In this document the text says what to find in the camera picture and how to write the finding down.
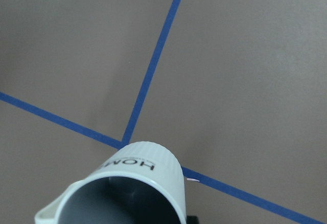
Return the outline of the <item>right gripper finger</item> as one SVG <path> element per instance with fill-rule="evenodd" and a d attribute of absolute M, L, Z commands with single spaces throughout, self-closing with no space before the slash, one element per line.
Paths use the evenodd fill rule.
<path fill-rule="evenodd" d="M 187 224 L 199 224 L 199 218 L 195 215 L 188 215 L 186 218 Z"/>

